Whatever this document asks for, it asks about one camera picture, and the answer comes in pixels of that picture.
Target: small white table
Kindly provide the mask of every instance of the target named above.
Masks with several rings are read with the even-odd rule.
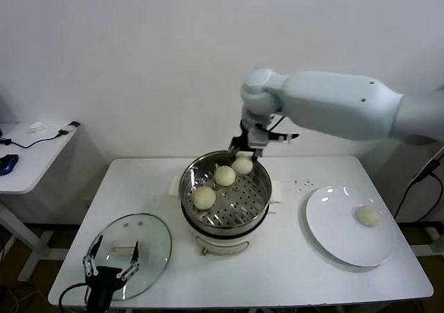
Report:
[[[27,146],[39,139],[57,135],[58,131],[66,125],[67,123],[47,124],[45,131],[36,133],[28,131],[29,124],[0,124],[0,129],[3,132],[2,138],[10,138],[14,142]],[[22,149],[13,144],[0,145],[0,157],[7,154],[19,155],[19,162],[13,171],[5,176],[0,176],[0,194],[30,192],[75,132],[76,130],[73,130],[70,134],[60,136],[52,141],[37,143],[29,149]],[[39,238],[2,203],[0,203],[0,224],[12,233],[12,237],[5,244],[5,254],[16,239],[33,250],[19,274],[18,280],[29,280],[39,260],[63,260],[67,254],[67,249],[51,249],[47,246],[53,231],[44,231]]]

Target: white plate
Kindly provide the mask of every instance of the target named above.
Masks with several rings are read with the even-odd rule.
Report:
[[[382,214],[373,228],[362,225],[355,212],[371,205]],[[370,198],[342,186],[318,189],[307,202],[307,223],[318,242],[333,256],[361,267],[387,261],[396,246],[397,233],[388,211],[382,211]]]

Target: black cable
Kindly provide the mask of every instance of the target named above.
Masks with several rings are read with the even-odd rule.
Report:
[[[441,179],[440,178],[438,178],[437,176],[436,176],[436,174],[435,173],[430,173],[429,174],[432,178],[435,178],[435,180],[437,180],[438,181],[438,183],[439,183],[439,185],[440,185],[440,187],[441,187],[441,190],[440,190],[440,192],[439,192],[439,197],[438,197],[438,199],[436,200],[436,202],[435,202],[435,204],[433,204],[433,206],[429,209],[429,211],[424,215],[424,216],[422,216],[421,218],[419,218],[419,220],[417,220],[416,222],[419,222],[419,221],[422,221],[424,218],[426,218],[427,216],[429,216],[429,214],[438,206],[438,204],[441,202],[441,199],[442,199],[442,197],[443,197],[443,194],[444,194],[444,186],[443,186],[443,182],[441,181]]]
[[[412,181],[410,183],[410,185],[407,187],[407,189],[404,192],[404,196],[402,197],[401,203],[399,204],[398,208],[396,209],[395,215],[393,216],[394,219],[396,219],[396,217],[398,216],[398,214],[400,213],[401,207],[405,202],[405,198],[407,197],[407,194],[409,193],[409,190],[416,184],[416,181]]]
[[[68,291],[71,291],[72,289],[75,289],[77,287],[84,287],[86,285],[86,283],[77,283],[74,285],[71,285],[70,287],[67,287],[60,295],[60,297],[58,297],[58,308],[62,313],[66,313],[65,309],[63,308],[62,305],[62,301],[63,301],[63,297],[65,296],[65,294],[67,294]]]
[[[271,127],[270,129],[268,129],[267,131],[270,133],[271,131],[273,131],[274,128],[276,128],[277,126],[279,126],[279,124],[284,121],[285,117],[281,117],[274,125],[273,127]]]
[[[28,146],[23,146],[21,144],[13,142],[13,141],[11,141],[9,144],[14,144],[14,145],[20,146],[22,149],[29,149],[30,147],[36,145],[37,143],[45,142],[45,141],[52,141],[53,139],[56,139],[57,137],[60,137],[60,136],[62,136],[62,134],[57,134],[56,136],[51,137],[51,138],[40,139],[38,141],[35,141],[34,143],[29,144]]]

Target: floor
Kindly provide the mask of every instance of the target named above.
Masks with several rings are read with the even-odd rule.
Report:
[[[40,235],[42,229],[34,228],[34,233]],[[429,238],[421,229],[417,228],[406,228],[403,229],[403,233],[408,239],[410,244],[426,244],[429,243]],[[50,247],[54,248],[69,248],[74,237],[76,236],[76,230],[56,230],[54,236],[49,242]],[[10,237],[10,233],[0,226],[0,238],[3,242],[7,242]],[[15,242],[15,244],[10,249],[9,253],[5,256],[3,262],[0,264],[0,286],[6,286],[7,289],[12,289],[20,284],[17,282],[17,276],[25,263],[26,259],[30,254],[28,247],[23,245],[21,242]],[[429,276],[431,280],[435,293],[431,298],[419,301],[406,301],[393,303],[386,307],[382,313],[441,313],[444,312],[444,259],[441,257],[420,257],[419,258],[422,267]],[[54,261],[43,261],[40,262],[30,280],[30,283],[34,286],[36,290],[40,290],[45,297],[51,289],[51,285],[55,280],[58,270],[62,266],[62,262]],[[29,286],[21,287],[14,290],[13,293],[18,298],[24,298],[31,293],[31,288]],[[0,313],[9,312],[11,307],[14,305],[14,299],[11,295],[6,295],[4,299],[1,299],[0,295]],[[59,312],[58,308],[49,304],[41,296],[36,295],[32,301],[28,299],[24,300],[17,313],[23,312]],[[318,313],[330,313],[335,312],[333,307],[306,307],[301,308],[298,312],[318,312]],[[150,310],[139,310],[135,311],[137,313],[155,311]],[[201,313],[203,311],[190,311],[194,313]],[[211,313],[224,313],[233,312],[232,310],[212,310]],[[246,310],[237,310],[237,313],[247,312]],[[275,313],[293,313],[292,309],[281,309],[274,310]]]

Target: table leg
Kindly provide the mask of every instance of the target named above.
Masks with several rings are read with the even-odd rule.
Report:
[[[340,305],[340,306],[335,306],[334,309],[336,310],[336,312],[338,313],[345,313],[345,308],[344,306]]]
[[[63,261],[68,253],[67,249],[48,247],[53,231],[44,231],[39,238],[3,204],[0,204],[0,224],[11,232],[14,237],[33,250],[19,274],[18,280],[20,281],[27,281],[31,278],[40,260]]]
[[[384,308],[389,306],[392,302],[391,301],[384,301],[382,303],[375,303],[370,305],[356,305],[350,307],[349,310],[347,310],[349,313],[378,313],[381,312]]]
[[[444,257],[444,235],[439,235],[435,228],[425,228],[427,234],[434,240],[430,245],[411,245],[411,250],[416,256],[434,256]]]
[[[0,203],[0,224],[11,232],[27,247],[35,249],[39,244],[39,237],[29,230],[5,205]]]
[[[11,238],[9,238],[8,242],[3,247],[3,249],[0,251],[0,257],[1,256],[5,257],[14,243],[15,243],[15,237],[12,235]]]

